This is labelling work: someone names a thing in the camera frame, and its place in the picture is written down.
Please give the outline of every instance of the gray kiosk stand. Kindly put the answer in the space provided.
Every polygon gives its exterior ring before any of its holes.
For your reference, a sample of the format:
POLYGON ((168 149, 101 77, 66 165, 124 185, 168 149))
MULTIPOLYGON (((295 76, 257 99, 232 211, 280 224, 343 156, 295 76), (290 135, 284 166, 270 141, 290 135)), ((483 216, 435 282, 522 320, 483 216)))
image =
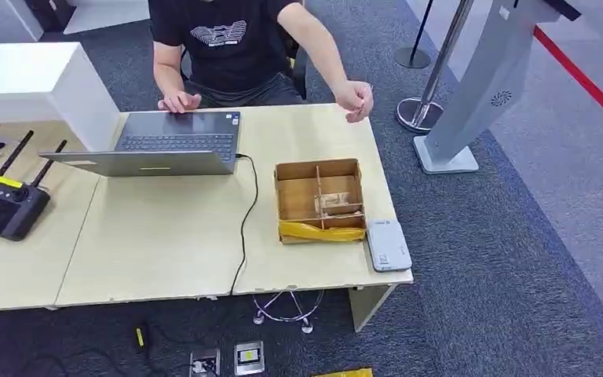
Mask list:
MULTIPOLYGON (((472 5, 472 1, 462 3, 472 5)), ((425 173, 478 169, 468 144, 521 98, 535 25, 557 21, 561 16, 576 20, 580 15, 564 0, 493 0, 453 105, 428 135, 414 138, 425 173)))

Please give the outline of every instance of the gray carpet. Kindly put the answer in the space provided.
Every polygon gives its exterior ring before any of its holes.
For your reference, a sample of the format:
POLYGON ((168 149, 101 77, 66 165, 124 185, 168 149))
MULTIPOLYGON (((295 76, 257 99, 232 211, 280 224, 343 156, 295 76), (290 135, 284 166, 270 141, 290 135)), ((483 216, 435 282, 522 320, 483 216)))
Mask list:
MULTIPOLYGON (((87 347, 109 353, 128 375, 148 375, 148 364, 188 375, 172 368, 186 363, 190 350, 210 346, 226 353, 222 375, 232 375, 230 350, 251 339, 265 341, 267 375, 275 377, 362 366, 376 376, 603 376, 603 306, 491 134, 473 144, 478 173, 421 172, 413 135, 393 118, 396 102, 419 95, 429 74, 391 58, 418 25, 405 1, 313 0, 310 7, 333 32, 349 75, 375 86, 371 123, 417 283, 400 287, 359 334, 343 290, 328 292, 311 335, 296 325, 255 327, 248 297, 4 312, 0 376, 35 356, 42 357, 22 375, 62 375, 49 355, 62 358, 70 375, 118 375, 96 353, 71 357, 87 347), (148 363, 134 347, 133 326, 143 320, 195 341, 180 345, 154 333, 148 363)), ((82 41, 119 108, 155 107, 145 22, 72 39, 82 41)), ((423 45, 432 50, 427 39, 423 45)), ((308 84, 312 101, 331 101, 316 72, 308 84)), ((440 103, 455 85, 444 77, 440 103)))

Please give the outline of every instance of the desk leg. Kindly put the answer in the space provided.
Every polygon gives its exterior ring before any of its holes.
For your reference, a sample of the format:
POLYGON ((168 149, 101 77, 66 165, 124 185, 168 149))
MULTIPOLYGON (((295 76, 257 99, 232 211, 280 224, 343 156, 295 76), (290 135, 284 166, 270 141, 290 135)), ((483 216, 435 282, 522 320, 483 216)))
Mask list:
POLYGON ((394 291, 397 284, 364 287, 363 289, 350 289, 350 308, 353 311, 355 332, 360 332, 366 326, 383 302, 394 291))

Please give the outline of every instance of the kiosk base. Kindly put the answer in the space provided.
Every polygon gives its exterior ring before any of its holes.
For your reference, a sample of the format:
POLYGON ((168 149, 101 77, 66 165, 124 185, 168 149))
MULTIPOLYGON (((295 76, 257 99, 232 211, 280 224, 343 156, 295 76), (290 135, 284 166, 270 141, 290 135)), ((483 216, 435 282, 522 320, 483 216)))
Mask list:
POLYGON ((465 147, 458 155, 446 163, 438 163, 431 159, 429 150, 426 148, 424 140, 426 136, 417 136, 413 139, 415 151, 422 163, 422 169, 427 174, 453 174, 453 173, 471 173, 477 171, 480 167, 470 151, 465 147))

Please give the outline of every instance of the hand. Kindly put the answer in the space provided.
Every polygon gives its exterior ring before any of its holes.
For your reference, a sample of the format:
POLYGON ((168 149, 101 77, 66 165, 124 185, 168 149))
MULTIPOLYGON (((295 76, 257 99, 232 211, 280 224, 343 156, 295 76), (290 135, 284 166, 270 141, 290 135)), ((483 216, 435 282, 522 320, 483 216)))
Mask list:
POLYGON ((158 101, 158 109, 183 114, 197 109, 201 100, 202 96, 199 94, 190 95, 183 90, 179 90, 175 94, 165 96, 161 101, 158 101))
POLYGON ((334 91, 336 103, 348 110, 345 120, 357 123, 366 118, 373 109, 371 84, 361 81, 346 81, 334 91))

